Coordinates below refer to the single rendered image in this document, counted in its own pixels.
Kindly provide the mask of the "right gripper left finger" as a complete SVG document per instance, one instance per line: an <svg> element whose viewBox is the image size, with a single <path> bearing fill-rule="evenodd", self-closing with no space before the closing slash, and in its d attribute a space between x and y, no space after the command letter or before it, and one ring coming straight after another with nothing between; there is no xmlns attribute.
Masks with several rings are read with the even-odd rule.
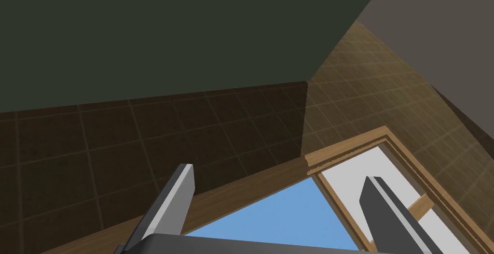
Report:
<svg viewBox="0 0 494 254"><path fill-rule="evenodd" d="M151 234L179 235L195 192L192 164L180 164L123 247L133 247Z"/></svg>

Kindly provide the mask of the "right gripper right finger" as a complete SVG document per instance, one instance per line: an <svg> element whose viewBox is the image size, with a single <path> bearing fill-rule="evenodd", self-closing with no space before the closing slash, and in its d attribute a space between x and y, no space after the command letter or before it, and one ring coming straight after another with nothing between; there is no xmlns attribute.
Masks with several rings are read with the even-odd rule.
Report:
<svg viewBox="0 0 494 254"><path fill-rule="evenodd" d="M381 177L366 177L359 203L379 253L444 254Z"/></svg>

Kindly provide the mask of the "wooden framed white window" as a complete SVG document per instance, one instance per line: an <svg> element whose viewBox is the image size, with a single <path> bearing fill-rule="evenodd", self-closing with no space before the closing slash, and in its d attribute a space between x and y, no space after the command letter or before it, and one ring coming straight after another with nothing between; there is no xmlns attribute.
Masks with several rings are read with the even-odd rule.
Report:
<svg viewBox="0 0 494 254"><path fill-rule="evenodd" d="M360 250L377 251L359 198L367 177L382 177L444 254L494 254L494 241L389 128L332 144L305 159L308 175Z"/></svg>

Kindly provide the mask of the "blue door leaf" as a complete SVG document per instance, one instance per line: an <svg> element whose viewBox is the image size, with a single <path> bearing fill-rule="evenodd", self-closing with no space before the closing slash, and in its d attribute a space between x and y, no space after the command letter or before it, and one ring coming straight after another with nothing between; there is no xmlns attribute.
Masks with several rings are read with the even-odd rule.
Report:
<svg viewBox="0 0 494 254"><path fill-rule="evenodd" d="M188 235L357 250L342 222L311 178Z"/></svg>

